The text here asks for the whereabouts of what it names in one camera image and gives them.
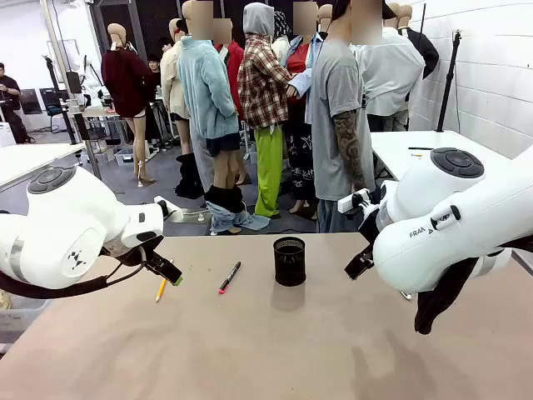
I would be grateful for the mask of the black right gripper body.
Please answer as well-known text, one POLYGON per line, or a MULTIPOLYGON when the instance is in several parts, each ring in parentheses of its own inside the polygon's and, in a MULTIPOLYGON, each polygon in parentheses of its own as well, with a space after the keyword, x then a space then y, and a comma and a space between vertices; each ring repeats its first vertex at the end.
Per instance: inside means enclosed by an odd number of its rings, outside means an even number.
POLYGON ((372 252, 374 242, 380 233, 377 226, 380 208, 359 207, 358 212, 362 215, 362 223, 358 232, 368 241, 368 245, 361 251, 361 255, 365 255, 372 252))

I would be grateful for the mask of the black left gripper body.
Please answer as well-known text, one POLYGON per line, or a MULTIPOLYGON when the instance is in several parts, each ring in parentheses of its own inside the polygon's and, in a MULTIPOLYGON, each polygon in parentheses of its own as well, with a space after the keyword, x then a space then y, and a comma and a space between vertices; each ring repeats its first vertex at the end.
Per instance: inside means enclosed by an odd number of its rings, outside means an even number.
POLYGON ((122 265, 135 267, 143 265, 153 271, 161 271, 164 264, 163 258, 157 254, 156 248, 163 240, 163 236, 153 237, 133 248, 121 247, 122 254, 111 252, 111 248, 102 247, 102 255, 115 258, 122 265))

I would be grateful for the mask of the black marker pink cap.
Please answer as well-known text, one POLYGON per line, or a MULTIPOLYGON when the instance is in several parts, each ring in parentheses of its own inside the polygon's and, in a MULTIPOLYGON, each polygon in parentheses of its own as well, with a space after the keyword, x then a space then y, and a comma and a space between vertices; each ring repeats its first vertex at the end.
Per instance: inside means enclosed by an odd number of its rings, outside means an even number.
POLYGON ((219 289, 218 289, 218 293, 219 294, 223 294, 227 290, 228 286, 230 285, 230 283, 232 282, 233 278, 237 274, 237 272, 240 269, 241 265, 242 265, 241 262, 237 262, 236 265, 232 268, 232 270, 230 271, 230 273, 228 274, 226 279, 223 281, 222 285, 219 287, 219 289))

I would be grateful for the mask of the tattooed right forearm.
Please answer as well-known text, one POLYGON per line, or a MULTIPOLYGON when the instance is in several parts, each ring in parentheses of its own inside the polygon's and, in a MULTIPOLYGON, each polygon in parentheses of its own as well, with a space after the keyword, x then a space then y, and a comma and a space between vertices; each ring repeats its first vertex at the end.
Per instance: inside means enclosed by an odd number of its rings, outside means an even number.
POLYGON ((356 110, 342 112, 333 118, 341 158, 354 191, 366 187, 361 164, 361 145, 356 130, 356 110))

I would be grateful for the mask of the black mesh pen holder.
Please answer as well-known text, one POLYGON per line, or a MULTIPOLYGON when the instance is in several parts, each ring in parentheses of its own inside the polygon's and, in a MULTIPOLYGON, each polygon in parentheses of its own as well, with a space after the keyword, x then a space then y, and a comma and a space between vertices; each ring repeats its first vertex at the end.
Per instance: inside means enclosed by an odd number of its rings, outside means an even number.
POLYGON ((281 237, 273 243, 275 279, 284 287, 306 281, 305 243, 298 237, 281 237))

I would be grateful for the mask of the person in grey T-shirt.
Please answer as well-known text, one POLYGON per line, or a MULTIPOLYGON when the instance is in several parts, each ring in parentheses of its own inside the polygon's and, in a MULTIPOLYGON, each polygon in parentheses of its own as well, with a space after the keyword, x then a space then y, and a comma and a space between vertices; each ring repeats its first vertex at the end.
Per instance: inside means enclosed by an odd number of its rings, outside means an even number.
POLYGON ((319 233, 355 232, 358 227, 356 219, 337 211, 337 201, 356 192, 338 147, 333 124, 337 114, 356 110, 364 188, 375 188, 371 134, 363 107, 364 84, 351 44, 369 39, 372 26, 380 19, 378 0, 336 0, 326 40, 312 69, 309 105, 319 233))

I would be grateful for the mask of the white side table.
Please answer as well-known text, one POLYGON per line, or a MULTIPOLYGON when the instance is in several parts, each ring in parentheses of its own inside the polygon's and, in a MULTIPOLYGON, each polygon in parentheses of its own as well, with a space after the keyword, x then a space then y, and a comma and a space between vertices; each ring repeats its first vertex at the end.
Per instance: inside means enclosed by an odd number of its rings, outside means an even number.
POLYGON ((54 167, 55 162, 85 150, 79 144, 18 144, 0 148, 0 193, 27 182, 31 194, 96 190, 106 185, 83 167, 54 167))

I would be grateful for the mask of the mannequin in white shirt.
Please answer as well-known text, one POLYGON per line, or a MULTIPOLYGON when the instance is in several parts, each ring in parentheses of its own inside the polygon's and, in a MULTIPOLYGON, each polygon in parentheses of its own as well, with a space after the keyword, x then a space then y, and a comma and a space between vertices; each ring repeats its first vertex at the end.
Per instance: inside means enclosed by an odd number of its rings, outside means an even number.
POLYGON ((371 132, 406 130, 411 101, 420 88, 426 66, 409 38, 396 29, 399 11, 398 5, 383 3, 380 42, 361 45, 356 50, 371 132))

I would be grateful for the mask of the black tripod stand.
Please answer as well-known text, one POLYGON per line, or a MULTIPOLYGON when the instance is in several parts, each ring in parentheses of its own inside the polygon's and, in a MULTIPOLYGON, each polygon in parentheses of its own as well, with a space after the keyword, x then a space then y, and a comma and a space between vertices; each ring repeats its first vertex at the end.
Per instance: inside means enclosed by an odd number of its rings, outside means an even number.
POLYGON ((437 121, 436 131, 439 133, 442 133, 444 131, 444 122, 446 118, 446 111, 448 106, 448 101, 451 93, 451 84, 454 81, 455 77, 455 70, 456 70, 456 58, 459 46, 461 44, 462 39, 462 33, 460 29, 456 29, 453 31, 453 40, 452 40, 452 52, 451 52, 451 60, 448 68, 448 72, 446 74, 446 84, 445 89, 442 96, 442 102, 441 102, 441 109, 439 112, 439 117, 437 121))

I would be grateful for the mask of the mannequin in maroon sweater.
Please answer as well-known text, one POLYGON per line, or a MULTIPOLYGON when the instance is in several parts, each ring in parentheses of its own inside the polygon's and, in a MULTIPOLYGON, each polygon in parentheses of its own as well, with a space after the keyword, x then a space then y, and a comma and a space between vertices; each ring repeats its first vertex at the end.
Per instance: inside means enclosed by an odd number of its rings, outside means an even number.
POLYGON ((138 55, 127 49, 127 31, 110 23, 107 33, 111 47, 102 56, 102 79, 115 112, 126 121, 133 133, 134 174, 141 185, 153 183, 147 175, 146 125, 147 107, 155 97, 154 76, 138 55))

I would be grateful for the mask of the mannequin in beige jacket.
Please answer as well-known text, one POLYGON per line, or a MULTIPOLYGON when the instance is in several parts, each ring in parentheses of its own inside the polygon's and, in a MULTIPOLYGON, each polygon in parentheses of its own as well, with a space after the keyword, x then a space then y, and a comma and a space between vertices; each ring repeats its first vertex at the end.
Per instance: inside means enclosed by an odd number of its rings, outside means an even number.
POLYGON ((175 187, 175 193, 178 197, 197 199, 204 191, 192 149, 190 114, 177 71, 177 62, 182 51, 181 39, 188 34, 187 22, 184 19, 173 18, 168 28, 172 43, 163 52, 160 66, 163 104, 177 127, 182 150, 181 155, 177 157, 177 161, 181 164, 181 180, 175 187))

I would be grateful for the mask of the mannequin in light blue fleece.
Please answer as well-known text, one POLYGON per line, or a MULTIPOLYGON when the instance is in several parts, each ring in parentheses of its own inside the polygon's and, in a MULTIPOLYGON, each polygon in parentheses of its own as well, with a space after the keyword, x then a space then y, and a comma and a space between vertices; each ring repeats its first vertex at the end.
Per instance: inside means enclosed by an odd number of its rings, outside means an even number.
POLYGON ((204 198, 212 215, 211 234, 260 231, 270 219, 250 214, 236 185, 240 150, 238 111, 233 102, 227 67, 214 48, 212 5, 187 0, 182 7, 188 34, 181 39, 177 63, 184 100, 196 133, 206 144, 214 173, 204 198))

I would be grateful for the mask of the black-haired person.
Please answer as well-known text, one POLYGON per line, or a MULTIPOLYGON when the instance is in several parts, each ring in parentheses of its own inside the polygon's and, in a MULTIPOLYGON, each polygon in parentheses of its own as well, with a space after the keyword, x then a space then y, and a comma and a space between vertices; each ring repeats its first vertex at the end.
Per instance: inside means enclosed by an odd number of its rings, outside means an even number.
POLYGON ((158 88, 161 86, 161 67, 160 58, 156 55, 150 54, 148 56, 148 67, 151 71, 151 85, 154 89, 154 93, 157 93, 158 88))

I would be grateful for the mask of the mannequin in plaid hooded shirt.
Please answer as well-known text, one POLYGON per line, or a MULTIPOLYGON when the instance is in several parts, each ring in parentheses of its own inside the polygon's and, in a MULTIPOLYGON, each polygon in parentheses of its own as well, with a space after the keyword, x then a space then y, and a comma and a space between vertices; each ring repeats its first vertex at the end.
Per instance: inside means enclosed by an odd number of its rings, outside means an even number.
POLYGON ((254 132, 257 146, 258 197, 255 214, 278 218, 283 166, 282 124, 288 120, 286 87, 290 73, 271 49, 275 10, 262 2, 243 9, 246 42, 237 75, 244 121, 254 132))

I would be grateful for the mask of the mannequin in blue shirt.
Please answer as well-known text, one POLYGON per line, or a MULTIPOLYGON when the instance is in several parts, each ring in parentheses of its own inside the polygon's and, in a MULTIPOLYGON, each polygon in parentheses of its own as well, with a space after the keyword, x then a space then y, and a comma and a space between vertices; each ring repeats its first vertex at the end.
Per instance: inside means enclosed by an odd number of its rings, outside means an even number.
POLYGON ((290 47, 282 66, 292 75, 287 86, 288 119, 284 122, 284 134, 289 165, 291 190, 295 204, 290 213, 316 220, 317 204, 315 173, 311 140, 311 73, 323 39, 319 32, 311 30, 311 17, 318 16, 315 2, 296 2, 293 16, 294 32, 298 35, 290 47))

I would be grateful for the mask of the mannequin in black jacket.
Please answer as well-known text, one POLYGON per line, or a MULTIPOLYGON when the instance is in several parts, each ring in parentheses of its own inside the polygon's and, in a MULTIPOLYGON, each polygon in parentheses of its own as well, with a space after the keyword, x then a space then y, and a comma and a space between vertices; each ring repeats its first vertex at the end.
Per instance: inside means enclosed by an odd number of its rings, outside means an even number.
POLYGON ((410 5, 401 5, 397 14, 397 29, 399 33, 409 38, 413 46, 417 49, 425 61, 423 78, 428 78, 435 70, 439 62, 439 53, 433 43, 422 32, 414 31, 410 28, 409 23, 412 16, 412 7, 410 5))

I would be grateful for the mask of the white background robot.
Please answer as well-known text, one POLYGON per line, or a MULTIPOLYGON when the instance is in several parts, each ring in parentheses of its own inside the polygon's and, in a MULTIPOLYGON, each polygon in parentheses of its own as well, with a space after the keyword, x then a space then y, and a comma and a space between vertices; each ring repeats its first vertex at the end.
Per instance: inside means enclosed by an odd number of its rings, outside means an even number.
POLYGON ((92 63, 87 54, 78 55, 75 58, 74 72, 78 74, 80 82, 80 93, 75 93, 74 97, 80 106, 100 107, 102 105, 103 81, 97 66, 92 63))

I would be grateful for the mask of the person in black clothes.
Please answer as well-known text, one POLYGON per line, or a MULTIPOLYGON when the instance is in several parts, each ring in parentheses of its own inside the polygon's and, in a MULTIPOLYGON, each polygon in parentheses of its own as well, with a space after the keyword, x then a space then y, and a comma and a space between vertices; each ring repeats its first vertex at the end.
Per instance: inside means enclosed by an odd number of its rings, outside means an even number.
POLYGON ((17 114, 20 105, 20 89, 17 82, 5 73, 5 66, 0 62, 0 108, 5 121, 9 123, 17 144, 34 143, 35 139, 27 134, 27 129, 17 114))

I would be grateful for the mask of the mannequin in red jacket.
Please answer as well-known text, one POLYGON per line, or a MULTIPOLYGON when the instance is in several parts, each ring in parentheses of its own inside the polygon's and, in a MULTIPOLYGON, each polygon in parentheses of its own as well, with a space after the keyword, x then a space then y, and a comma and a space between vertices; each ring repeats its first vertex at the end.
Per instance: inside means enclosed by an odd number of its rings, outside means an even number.
POLYGON ((244 50, 232 38, 232 29, 232 20, 230 18, 213 19, 213 46, 227 68, 232 99, 237 109, 238 117, 242 121, 243 113, 238 95, 237 75, 242 64, 244 50))

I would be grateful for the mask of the mannequin in black garment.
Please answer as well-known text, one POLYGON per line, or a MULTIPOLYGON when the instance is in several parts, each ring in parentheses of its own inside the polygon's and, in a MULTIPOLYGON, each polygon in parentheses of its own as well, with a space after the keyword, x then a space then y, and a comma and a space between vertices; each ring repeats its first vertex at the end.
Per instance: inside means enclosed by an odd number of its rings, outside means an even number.
POLYGON ((329 28, 332 16, 332 9, 333 6, 330 3, 325 3, 318 8, 317 21, 319 33, 325 33, 329 28))

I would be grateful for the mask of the mannequin with patterned headscarf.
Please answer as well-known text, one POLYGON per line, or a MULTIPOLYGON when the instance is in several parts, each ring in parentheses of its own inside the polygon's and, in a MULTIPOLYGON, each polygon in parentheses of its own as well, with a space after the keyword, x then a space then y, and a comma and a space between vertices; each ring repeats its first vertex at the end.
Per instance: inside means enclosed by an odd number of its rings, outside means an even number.
POLYGON ((291 29, 287 24, 286 15, 282 11, 274 12, 274 35, 271 40, 271 48, 276 54, 279 63, 286 56, 290 47, 288 36, 291 29))

